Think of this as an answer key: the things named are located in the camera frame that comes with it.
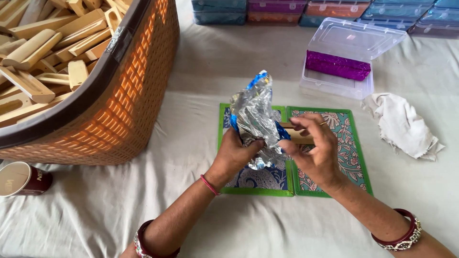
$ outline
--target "white rag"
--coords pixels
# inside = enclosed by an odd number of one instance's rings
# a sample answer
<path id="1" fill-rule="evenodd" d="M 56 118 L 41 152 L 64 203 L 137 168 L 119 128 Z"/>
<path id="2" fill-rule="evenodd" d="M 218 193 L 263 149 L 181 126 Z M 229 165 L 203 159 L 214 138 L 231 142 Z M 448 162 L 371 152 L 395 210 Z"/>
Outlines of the white rag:
<path id="1" fill-rule="evenodd" d="M 436 153 L 445 147 L 406 99 L 392 93 L 376 93 L 364 100 L 364 109 L 367 108 L 379 118 L 381 139 L 413 158 L 436 161 Z"/>

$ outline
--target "silver foil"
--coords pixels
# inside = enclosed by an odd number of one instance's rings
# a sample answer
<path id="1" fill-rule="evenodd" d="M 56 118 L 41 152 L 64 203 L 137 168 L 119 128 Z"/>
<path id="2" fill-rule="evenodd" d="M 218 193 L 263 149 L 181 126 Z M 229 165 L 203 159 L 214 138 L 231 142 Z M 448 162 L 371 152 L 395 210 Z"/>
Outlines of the silver foil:
<path id="1" fill-rule="evenodd" d="M 230 101 L 231 114 L 237 116 L 243 145 L 249 146 L 255 140 L 264 139 L 265 146 L 248 163 L 255 170 L 288 159 L 277 144 L 280 136 L 271 109 L 273 79 L 264 70 L 258 77 L 245 90 L 234 94 Z"/>

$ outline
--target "woman's right hand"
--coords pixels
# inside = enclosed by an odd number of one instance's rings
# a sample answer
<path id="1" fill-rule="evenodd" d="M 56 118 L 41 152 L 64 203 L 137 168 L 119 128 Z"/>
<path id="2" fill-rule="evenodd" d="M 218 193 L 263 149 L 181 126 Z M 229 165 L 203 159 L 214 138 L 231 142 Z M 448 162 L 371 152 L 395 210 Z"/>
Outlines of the woman's right hand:
<path id="1" fill-rule="evenodd" d="M 320 114 L 302 114 L 290 118 L 295 131 L 302 136 L 311 135 L 315 148 L 303 153 L 296 144 L 289 140 L 279 141 L 279 146 L 293 158 L 298 168 L 312 179 L 325 192 L 340 189 L 349 179 L 339 170 L 337 151 L 338 139 L 324 122 Z"/>

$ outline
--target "hand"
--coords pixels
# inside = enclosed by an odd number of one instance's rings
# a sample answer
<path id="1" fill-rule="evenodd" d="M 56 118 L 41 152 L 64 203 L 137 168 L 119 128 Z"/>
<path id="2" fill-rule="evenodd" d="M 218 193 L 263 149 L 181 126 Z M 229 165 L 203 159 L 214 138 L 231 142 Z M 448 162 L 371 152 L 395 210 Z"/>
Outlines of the hand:
<path id="1" fill-rule="evenodd" d="M 302 136 L 311 134 L 316 147 L 303 153 L 289 140 L 279 141 L 279 146 L 325 192 L 341 188 L 348 179 L 338 167 L 338 139 L 326 124 L 319 125 L 324 122 L 322 116 L 302 114 L 297 118 L 290 118 L 290 122 L 295 126 L 295 131 L 304 129 Z"/>
<path id="2" fill-rule="evenodd" d="M 229 128 L 223 135 L 220 149 L 212 166 L 206 173 L 206 180 L 214 181 L 213 185 L 227 184 L 257 152 L 264 146 L 263 140 L 256 140 L 248 147 L 242 145 L 239 133 L 234 128 Z"/>

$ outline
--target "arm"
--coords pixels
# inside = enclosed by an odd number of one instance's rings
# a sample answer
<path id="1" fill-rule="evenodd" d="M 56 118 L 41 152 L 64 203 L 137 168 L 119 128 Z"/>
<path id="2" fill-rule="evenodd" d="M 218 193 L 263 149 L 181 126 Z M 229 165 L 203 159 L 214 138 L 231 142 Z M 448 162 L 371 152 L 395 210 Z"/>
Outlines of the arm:
<path id="1" fill-rule="evenodd" d="M 230 182 L 263 147 L 257 140 L 243 147 L 239 134 L 230 128 L 223 136 L 221 147 L 210 169 L 204 174 L 217 191 Z M 172 205 L 156 218 L 144 232 L 145 247 L 160 257 L 174 253 L 185 241 L 196 221 L 214 199 L 214 193 L 201 179 L 194 182 Z M 120 258 L 137 258 L 132 242 Z"/>
<path id="2" fill-rule="evenodd" d="M 383 241 L 401 238 L 409 230 L 409 220 L 391 209 L 386 204 L 369 195 L 353 184 L 338 168 L 337 138 L 325 125 L 319 114 L 303 114 L 292 118 L 295 130 L 305 129 L 301 134 L 311 134 L 316 147 L 309 153 L 302 153 L 289 140 L 282 140 L 279 145 L 294 160 L 297 166 L 307 174 L 326 193 L 337 200 L 374 236 Z M 422 231 L 420 240 L 410 249 L 391 252 L 396 258 L 410 257 L 445 257 L 454 258 L 444 245 L 427 232 Z"/>

